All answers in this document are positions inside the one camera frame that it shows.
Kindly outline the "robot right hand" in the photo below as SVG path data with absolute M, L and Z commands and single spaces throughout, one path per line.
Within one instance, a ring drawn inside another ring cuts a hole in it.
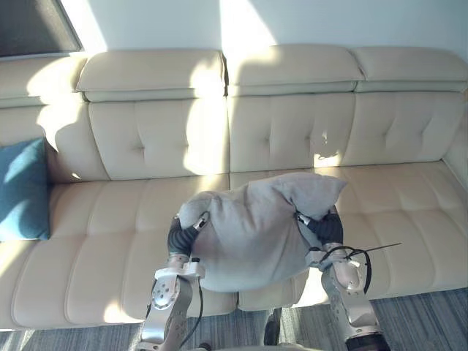
M 344 229 L 335 206 L 321 219 L 313 219 L 299 211 L 295 213 L 295 218 L 302 238 L 310 246 L 343 244 Z

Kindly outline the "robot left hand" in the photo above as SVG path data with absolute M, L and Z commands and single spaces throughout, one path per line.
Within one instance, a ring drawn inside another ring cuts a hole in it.
M 179 215 L 176 214 L 173 217 L 167 234 L 167 250 L 169 255 L 181 254 L 190 257 L 194 242 L 208 222 L 209 212 L 205 211 L 192 226 L 183 229 Z

